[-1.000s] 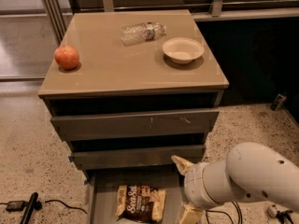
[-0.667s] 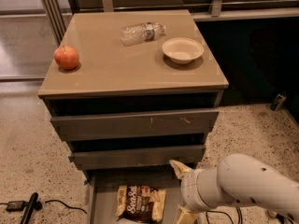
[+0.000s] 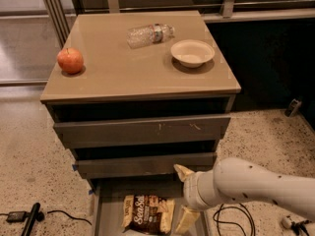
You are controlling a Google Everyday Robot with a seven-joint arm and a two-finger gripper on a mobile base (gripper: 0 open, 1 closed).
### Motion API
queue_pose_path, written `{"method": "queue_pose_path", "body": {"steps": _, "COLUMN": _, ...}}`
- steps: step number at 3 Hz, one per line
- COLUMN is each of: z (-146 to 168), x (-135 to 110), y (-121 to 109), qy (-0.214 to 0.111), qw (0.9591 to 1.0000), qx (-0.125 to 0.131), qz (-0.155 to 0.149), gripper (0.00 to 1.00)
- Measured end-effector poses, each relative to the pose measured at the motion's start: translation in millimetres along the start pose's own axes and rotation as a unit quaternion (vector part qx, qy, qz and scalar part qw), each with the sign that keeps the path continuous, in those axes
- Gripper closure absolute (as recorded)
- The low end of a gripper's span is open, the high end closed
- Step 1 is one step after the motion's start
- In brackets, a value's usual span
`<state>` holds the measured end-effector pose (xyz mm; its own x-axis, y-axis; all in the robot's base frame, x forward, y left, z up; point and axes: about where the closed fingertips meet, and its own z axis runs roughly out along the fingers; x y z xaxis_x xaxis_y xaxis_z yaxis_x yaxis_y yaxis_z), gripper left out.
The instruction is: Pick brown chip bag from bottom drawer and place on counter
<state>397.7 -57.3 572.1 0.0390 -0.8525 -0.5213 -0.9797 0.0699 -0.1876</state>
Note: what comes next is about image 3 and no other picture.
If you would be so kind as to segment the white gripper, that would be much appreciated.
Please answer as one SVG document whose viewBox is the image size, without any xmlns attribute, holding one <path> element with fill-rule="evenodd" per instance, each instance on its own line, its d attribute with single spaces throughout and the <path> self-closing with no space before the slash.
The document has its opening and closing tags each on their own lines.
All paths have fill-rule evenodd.
<svg viewBox="0 0 315 236">
<path fill-rule="evenodd" d="M 216 205 L 216 194 L 213 185 L 213 171 L 194 172 L 180 164 L 173 165 L 178 178 L 184 182 L 183 194 L 188 206 L 180 209 L 175 233 L 186 233 L 200 217 L 197 210 L 206 210 Z"/>
</svg>

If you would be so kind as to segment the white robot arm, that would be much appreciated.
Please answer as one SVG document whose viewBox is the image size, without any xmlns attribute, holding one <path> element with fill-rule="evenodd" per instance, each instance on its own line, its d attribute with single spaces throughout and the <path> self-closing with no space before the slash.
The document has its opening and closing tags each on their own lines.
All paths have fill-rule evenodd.
<svg viewBox="0 0 315 236">
<path fill-rule="evenodd" d="M 315 220 L 315 179 L 275 173 L 253 162 L 225 158 L 212 170 L 194 172 L 173 165 L 183 183 L 183 197 L 192 210 L 221 204 L 265 202 Z"/>
</svg>

